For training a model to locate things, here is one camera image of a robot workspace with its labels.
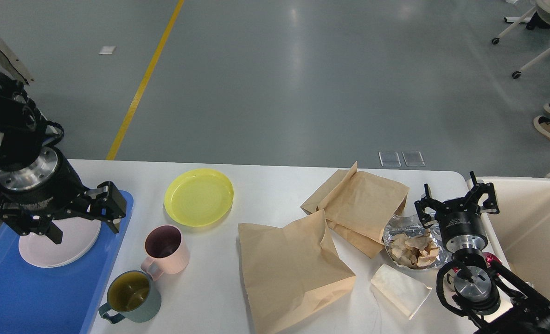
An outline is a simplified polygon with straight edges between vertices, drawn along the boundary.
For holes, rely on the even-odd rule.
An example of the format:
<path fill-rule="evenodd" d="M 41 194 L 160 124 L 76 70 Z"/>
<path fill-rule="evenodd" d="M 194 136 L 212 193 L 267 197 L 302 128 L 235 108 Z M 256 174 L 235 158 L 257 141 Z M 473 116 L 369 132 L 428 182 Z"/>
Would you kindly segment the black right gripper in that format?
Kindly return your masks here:
<path fill-rule="evenodd" d="M 470 180 L 473 186 L 461 199 L 444 203 L 433 199 L 426 183 L 425 193 L 414 203 L 421 226 L 430 229 L 437 221 L 443 247 L 451 253 L 461 249 L 484 250 L 488 240 L 480 215 L 500 213 L 494 184 L 477 180 L 474 171 L 470 172 Z M 434 217 L 426 213 L 427 208 L 435 212 Z"/>

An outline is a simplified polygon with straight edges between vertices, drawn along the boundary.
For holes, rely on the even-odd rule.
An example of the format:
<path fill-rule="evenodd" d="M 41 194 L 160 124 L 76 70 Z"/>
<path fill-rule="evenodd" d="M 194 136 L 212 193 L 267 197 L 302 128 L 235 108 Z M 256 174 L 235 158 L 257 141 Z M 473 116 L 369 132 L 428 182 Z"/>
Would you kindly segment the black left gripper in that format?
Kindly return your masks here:
<path fill-rule="evenodd" d="M 87 188 L 58 148 L 42 148 L 21 170 L 0 171 L 0 184 L 14 203 L 1 206 L 2 222 L 17 235 L 35 233 L 54 244 L 62 242 L 63 231 L 52 218 L 69 218 L 70 204 L 71 217 L 99 220 L 113 233 L 120 232 L 120 220 L 127 213 L 127 201 L 112 181 Z"/>

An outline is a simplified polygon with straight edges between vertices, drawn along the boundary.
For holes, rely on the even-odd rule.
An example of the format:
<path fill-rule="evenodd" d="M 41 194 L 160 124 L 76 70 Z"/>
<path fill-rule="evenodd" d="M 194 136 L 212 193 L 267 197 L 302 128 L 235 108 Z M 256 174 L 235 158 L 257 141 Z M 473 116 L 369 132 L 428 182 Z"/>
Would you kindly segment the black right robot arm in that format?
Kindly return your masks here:
<path fill-rule="evenodd" d="M 550 334 L 550 301 L 485 252 L 483 213 L 500 212 L 492 183 L 470 173 L 472 188 L 455 199 L 434 199 L 430 187 L 414 205 L 424 228 L 437 224 L 451 260 L 436 277 L 436 294 L 451 313 L 468 318 L 479 334 Z"/>

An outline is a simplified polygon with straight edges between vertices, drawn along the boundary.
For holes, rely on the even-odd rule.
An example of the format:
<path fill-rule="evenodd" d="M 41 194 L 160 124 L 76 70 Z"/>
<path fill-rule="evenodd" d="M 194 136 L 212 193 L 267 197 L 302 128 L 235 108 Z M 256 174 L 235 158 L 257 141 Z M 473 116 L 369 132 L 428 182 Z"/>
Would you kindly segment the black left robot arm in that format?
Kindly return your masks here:
<path fill-rule="evenodd" d="M 127 214 L 127 202 L 111 181 L 86 187 L 56 148 L 64 137 L 59 123 L 46 119 L 23 83 L 0 69 L 0 219 L 21 236 L 35 233 L 60 244 L 57 220 L 99 220 L 113 233 Z"/>

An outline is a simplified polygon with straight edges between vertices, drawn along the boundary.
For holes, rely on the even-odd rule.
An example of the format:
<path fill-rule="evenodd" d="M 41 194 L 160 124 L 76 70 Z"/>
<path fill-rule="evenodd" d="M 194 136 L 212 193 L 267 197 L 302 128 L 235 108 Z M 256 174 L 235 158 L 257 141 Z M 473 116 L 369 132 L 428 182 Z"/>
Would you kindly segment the red object under arm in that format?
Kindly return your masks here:
<path fill-rule="evenodd" d="M 482 255 L 489 268 L 496 263 L 501 264 L 500 259 L 496 255 L 492 254 L 491 252 L 483 252 Z"/>

